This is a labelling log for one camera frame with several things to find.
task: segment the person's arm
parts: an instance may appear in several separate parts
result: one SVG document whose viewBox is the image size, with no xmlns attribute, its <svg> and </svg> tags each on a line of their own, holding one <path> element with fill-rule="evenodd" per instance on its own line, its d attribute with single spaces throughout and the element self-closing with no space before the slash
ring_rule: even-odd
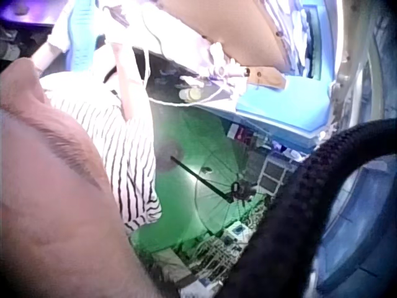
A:
<svg viewBox="0 0 397 298">
<path fill-rule="evenodd" d="M 0 80 L 0 276 L 23 297 L 161 297 L 87 133 L 43 102 L 29 59 Z"/>
<path fill-rule="evenodd" d="M 148 94 L 136 65 L 132 48 L 119 43 L 112 43 L 116 59 L 120 93 L 125 120 L 147 115 L 149 107 Z"/>
</svg>

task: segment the green surface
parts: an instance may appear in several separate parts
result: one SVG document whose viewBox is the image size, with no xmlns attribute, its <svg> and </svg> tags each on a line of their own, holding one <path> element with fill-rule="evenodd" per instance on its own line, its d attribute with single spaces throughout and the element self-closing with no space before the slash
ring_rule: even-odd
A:
<svg viewBox="0 0 397 298">
<path fill-rule="evenodd" d="M 214 152 L 236 167 L 236 144 L 226 137 L 217 116 L 193 107 L 153 105 L 152 111 L 155 146 L 165 140 L 177 141 L 184 150 L 181 162 L 196 173 Z M 212 178 L 223 179 L 215 171 Z M 195 205 L 195 188 L 196 179 L 180 167 L 165 173 L 158 172 L 156 191 L 163 215 L 158 222 L 136 231 L 132 235 L 134 244 L 147 251 L 158 251 L 205 233 L 207 229 Z"/>
</svg>

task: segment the black knobby tire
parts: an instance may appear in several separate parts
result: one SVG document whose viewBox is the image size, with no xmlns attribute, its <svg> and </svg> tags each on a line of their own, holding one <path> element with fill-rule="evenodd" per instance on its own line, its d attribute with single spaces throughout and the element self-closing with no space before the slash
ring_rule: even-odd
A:
<svg viewBox="0 0 397 298">
<path fill-rule="evenodd" d="M 343 182 L 368 161 L 397 152 L 396 128 L 396 119 L 369 122 L 321 145 L 277 195 L 216 297 L 302 297 Z"/>
</svg>

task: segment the bicycle spoke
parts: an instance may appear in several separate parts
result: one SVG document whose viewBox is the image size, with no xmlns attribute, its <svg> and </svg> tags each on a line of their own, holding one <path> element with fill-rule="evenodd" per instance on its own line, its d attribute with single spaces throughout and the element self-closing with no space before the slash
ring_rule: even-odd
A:
<svg viewBox="0 0 397 298">
<path fill-rule="evenodd" d="M 223 219 L 223 223 L 222 223 L 222 226 L 221 226 L 221 230 L 224 229 L 225 221 L 226 221 L 226 218 L 227 218 L 227 216 L 228 216 L 228 212 L 229 212 L 230 206 L 231 206 L 231 204 L 229 204 L 228 209 L 226 210 L 226 214 L 225 214 L 225 218 Z"/>
<path fill-rule="evenodd" d="M 230 187 L 230 185 L 225 184 L 225 183 L 221 183 L 221 182 L 214 181 L 214 180 L 208 180 L 208 179 L 206 179 L 206 180 L 207 180 L 209 183 L 215 183 L 215 184 L 219 184 L 219 185 L 222 185 L 222 186 Z"/>
</svg>

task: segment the black and white striped shirt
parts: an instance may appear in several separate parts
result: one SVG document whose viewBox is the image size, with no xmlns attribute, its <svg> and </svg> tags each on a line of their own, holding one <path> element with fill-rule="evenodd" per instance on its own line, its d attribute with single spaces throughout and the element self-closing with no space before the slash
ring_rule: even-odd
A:
<svg viewBox="0 0 397 298">
<path fill-rule="evenodd" d="M 83 74 L 57 73 L 40 80 L 51 105 L 79 122 L 98 149 L 128 232 L 157 221 L 156 159 L 149 105 L 125 121 L 121 101 Z"/>
</svg>

